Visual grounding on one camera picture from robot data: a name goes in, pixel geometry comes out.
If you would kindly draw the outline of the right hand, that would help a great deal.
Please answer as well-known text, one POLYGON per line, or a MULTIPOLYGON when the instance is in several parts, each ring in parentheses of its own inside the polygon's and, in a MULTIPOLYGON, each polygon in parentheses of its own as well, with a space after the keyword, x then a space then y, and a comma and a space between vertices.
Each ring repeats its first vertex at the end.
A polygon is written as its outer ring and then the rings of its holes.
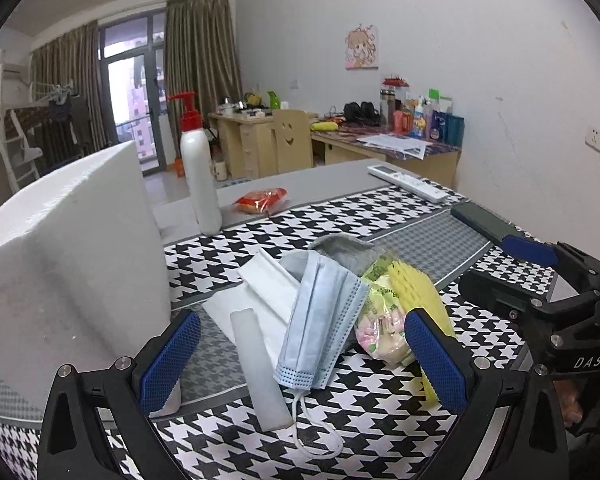
POLYGON ((562 411, 562 421, 566 427, 574 424, 580 424, 583 418, 583 411, 578 402, 578 389, 571 380, 555 380, 553 382, 560 410, 562 411))

